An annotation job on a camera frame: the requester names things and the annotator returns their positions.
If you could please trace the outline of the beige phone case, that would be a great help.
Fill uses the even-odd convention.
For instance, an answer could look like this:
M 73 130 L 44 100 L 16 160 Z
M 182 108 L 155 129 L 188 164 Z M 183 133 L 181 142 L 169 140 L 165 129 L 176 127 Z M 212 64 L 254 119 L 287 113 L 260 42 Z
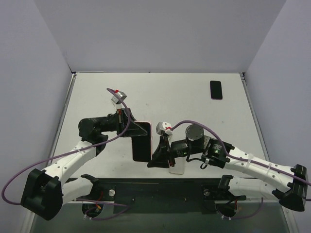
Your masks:
M 176 175 L 183 175 L 185 172 L 185 166 L 186 166 L 185 157 L 175 158 L 175 165 L 169 168 L 169 173 Z

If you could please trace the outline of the black smartphone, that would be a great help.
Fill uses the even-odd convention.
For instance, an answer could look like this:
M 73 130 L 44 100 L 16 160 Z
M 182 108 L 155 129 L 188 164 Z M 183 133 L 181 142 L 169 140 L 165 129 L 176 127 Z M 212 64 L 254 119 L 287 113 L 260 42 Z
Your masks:
M 220 81 L 210 81 L 210 95 L 213 100 L 222 100 L 222 84 Z

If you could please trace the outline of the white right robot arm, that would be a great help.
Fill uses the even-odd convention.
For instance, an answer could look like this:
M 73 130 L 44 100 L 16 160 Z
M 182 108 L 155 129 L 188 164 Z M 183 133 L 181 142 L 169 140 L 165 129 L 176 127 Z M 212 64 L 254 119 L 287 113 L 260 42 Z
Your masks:
M 173 131 L 179 123 L 171 126 L 160 122 L 156 127 L 159 144 L 148 162 L 148 167 L 173 168 L 178 158 L 191 162 L 193 154 L 201 154 L 201 169 L 214 166 L 246 174 L 247 178 L 232 175 L 221 177 L 216 193 L 223 199 L 229 197 L 255 197 L 277 200 L 290 210 L 303 212 L 310 187 L 307 168 L 303 165 L 283 166 L 244 152 L 226 143 L 207 126 L 195 121 L 189 124 L 184 140 L 172 141 Z

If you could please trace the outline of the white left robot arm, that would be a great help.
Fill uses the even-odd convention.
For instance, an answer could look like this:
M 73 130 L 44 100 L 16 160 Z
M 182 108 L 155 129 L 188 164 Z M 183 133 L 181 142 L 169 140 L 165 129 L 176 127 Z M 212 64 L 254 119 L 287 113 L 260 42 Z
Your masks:
M 105 190 L 100 180 L 88 175 L 70 181 L 70 177 L 86 162 L 97 157 L 106 147 L 106 132 L 116 132 L 119 137 L 132 139 L 132 146 L 139 142 L 147 158 L 151 157 L 152 126 L 149 122 L 137 121 L 127 116 L 125 109 L 102 117 L 84 118 L 78 124 L 81 141 L 71 151 L 50 166 L 32 170 L 26 180 L 21 197 L 21 206 L 45 220 L 53 219 L 61 207 L 78 198 L 102 201 Z

